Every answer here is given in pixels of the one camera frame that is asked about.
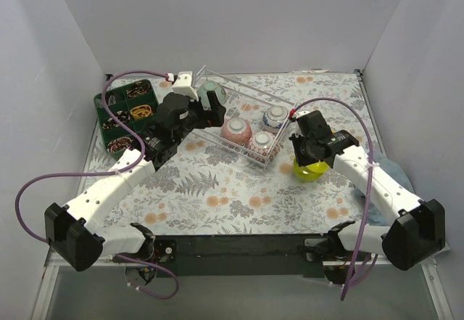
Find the lime green bowl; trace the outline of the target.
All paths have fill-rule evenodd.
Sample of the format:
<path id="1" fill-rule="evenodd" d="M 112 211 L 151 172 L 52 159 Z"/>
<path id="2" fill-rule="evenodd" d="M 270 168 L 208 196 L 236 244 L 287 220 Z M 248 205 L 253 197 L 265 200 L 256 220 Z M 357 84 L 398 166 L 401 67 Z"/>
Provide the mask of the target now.
<path id="1" fill-rule="evenodd" d="M 311 182 L 319 179 L 328 169 L 329 165 L 323 161 L 319 161 L 310 165 L 300 166 L 297 160 L 294 159 L 293 170 L 295 176 L 303 182 Z"/>

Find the pink patterned bowl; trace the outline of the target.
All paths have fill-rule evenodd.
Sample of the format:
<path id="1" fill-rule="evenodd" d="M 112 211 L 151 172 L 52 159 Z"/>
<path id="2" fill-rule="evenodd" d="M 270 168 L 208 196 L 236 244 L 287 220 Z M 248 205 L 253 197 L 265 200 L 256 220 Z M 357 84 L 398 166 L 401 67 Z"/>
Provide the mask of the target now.
<path id="1" fill-rule="evenodd" d="M 245 146 L 252 137 L 252 130 L 247 120 L 230 118 L 224 122 L 220 129 L 220 135 L 234 144 Z"/>

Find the blue patterned white bowl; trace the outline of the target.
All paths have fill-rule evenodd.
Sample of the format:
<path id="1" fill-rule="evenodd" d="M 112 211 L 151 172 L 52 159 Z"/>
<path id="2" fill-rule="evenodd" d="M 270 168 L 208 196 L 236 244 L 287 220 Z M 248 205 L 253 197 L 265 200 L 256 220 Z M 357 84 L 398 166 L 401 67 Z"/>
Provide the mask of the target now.
<path id="1" fill-rule="evenodd" d="M 262 127 L 272 134 L 279 132 L 289 117 L 289 110 L 283 105 L 273 105 L 262 115 Z"/>

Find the blue cloth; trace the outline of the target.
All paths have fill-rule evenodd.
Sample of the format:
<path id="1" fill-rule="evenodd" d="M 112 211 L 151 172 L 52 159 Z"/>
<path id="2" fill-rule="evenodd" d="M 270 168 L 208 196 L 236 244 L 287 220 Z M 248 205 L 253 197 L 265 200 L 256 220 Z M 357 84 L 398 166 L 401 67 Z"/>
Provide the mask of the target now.
<path id="1" fill-rule="evenodd" d="M 386 226 L 356 222 L 343 228 L 339 239 L 345 250 L 379 254 L 407 270 L 445 248 L 444 207 L 436 200 L 422 200 L 380 165 L 370 164 L 362 147 L 351 146 L 337 156 L 333 169 L 363 191 L 387 222 Z"/>

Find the green compartment organizer tray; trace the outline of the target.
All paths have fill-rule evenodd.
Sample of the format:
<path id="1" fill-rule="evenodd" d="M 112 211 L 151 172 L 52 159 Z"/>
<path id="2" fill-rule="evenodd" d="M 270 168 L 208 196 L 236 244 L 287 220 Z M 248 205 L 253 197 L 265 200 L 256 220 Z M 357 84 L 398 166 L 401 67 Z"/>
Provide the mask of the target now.
<path id="1" fill-rule="evenodd" d="M 152 83 L 147 79 L 110 89 L 105 99 L 112 113 L 137 134 L 155 120 L 159 105 Z M 94 107 L 104 148 L 111 157 L 117 159 L 133 141 L 133 136 L 113 121 L 103 108 L 100 94 L 94 97 Z"/>

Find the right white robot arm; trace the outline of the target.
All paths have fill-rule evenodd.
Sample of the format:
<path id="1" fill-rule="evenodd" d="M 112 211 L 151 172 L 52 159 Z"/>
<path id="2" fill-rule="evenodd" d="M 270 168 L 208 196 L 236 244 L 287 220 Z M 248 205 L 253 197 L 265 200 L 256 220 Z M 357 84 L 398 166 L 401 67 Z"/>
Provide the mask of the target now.
<path id="1" fill-rule="evenodd" d="M 347 221 L 333 227 L 326 235 L 333 258 L 344 260 L 360 250 L 382 255 L 406 271 L 444 249 L 445 210 L 437 200 L 422 200 L 370 163 L 358 140 L 345 130 L 332 132 L 320 112 L 293 112 L 289 119 L 298 125 L 290 136 L 297 164 L 327 163 L 362 191 L 387 222 L 362 226 Z"/>

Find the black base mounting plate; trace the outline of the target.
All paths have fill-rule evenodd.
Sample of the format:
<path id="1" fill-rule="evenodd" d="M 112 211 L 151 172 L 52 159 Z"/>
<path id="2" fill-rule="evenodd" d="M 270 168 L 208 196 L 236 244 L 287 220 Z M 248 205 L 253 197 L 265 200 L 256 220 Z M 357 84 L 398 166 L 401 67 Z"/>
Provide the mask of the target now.
<path id="1" fill-rule="evenodd" d="M 325 276 L 334 262 L 347 274 L 348 252 L 329 250 L 326 234 L 165 235 L 154 241 L 149 262 L 177 276 Z"/>

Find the red diamond patterned bowl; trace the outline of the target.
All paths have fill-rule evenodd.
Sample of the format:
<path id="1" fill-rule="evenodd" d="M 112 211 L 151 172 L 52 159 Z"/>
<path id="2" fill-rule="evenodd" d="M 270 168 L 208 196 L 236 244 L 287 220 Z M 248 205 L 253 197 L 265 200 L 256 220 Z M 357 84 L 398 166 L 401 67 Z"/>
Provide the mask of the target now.
<path id="1" fill-rule="evenodd" d="M 259 131 L 251 137 L 248 146 L 248 156 L 259 163 L 266 164 L 280 152 L 281 146 L 275 136 L 268 131 Z"/>

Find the pale green ceramic bowl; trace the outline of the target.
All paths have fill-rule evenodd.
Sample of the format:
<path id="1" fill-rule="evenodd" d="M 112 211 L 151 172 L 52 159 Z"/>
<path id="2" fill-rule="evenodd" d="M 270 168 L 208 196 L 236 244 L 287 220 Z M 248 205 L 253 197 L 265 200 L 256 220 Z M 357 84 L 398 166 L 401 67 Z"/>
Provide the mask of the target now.
<path id="1" fill-rule="evenodd" d="M 208 92 L 213 92 L 221 105 L 224 105 L 227 94 L 225 89 L 216 81 L 205 81 L 197 90 L 197 94 L 201 99 L 202 105 L 205 109 L 210 108 L 210 101 L 208 99 Z"/>

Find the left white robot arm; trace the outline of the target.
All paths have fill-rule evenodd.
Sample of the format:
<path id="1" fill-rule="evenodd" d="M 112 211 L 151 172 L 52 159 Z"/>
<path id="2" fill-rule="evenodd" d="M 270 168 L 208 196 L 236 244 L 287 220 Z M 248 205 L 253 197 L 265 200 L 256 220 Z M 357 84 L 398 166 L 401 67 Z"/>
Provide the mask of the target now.
<path id="1" fill-rule="evenodd" d="M 139 183 L 154 175 L 195 128 L 221 127 L 226 108 L 214 91 L 207 92 L 209 107 L 201 100 L 169 93 L 157 108 L 153 122 L 139 134 L 111 168 L 111 176 L 96 181 L 63 206 L 51 204 L 44 213 L 46 240 L 76 271 L 84 271 L 100 257 L 123 254 L 148 261 L 154 254 L 155 235 L 139 223 L 105 229 L 109 212 Z"/>

